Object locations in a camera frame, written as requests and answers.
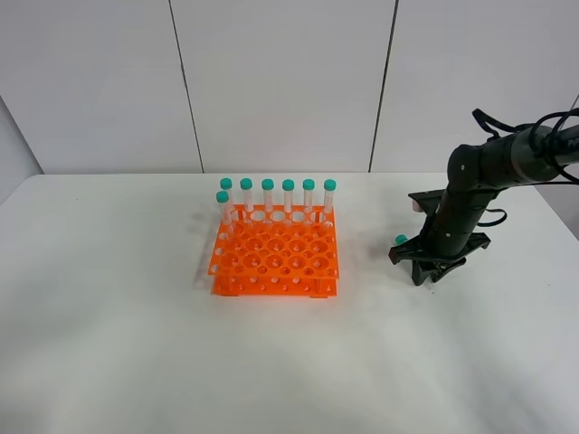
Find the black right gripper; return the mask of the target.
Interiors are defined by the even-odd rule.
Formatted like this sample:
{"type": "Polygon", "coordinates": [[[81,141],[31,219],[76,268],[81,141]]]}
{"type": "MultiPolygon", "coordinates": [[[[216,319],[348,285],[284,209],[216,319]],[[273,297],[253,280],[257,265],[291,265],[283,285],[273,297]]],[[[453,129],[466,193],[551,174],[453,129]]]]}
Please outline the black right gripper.
{"type": "Polygon", "coordinates": [[[393,264],[412,260],[411,277],[415,286],[426,280],[439,282],[466,264],[465,248],[489,203],[489,191],[446,189],[437,212],[426,214],[417,236],[390,249],[390,260],[393,264]]]}

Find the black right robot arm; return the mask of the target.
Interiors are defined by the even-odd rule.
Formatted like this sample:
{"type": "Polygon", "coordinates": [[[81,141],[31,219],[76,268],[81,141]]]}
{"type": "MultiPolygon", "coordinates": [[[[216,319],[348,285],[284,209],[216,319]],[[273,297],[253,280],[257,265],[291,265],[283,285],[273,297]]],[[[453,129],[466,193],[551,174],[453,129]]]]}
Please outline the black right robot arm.
{"type": "Polygon", "coordinates": [[[446,188],[409,195],[426,219],[417,236],[390,249],[390,261],[411,261],[416,286],[439,281],[473,251],[490,245],[475,229],[484,225],[483,213],[501,192],[548,183],[577,162],[577,126],[529,127],[480,146],[458,146],[447,165],[446,188]]]}

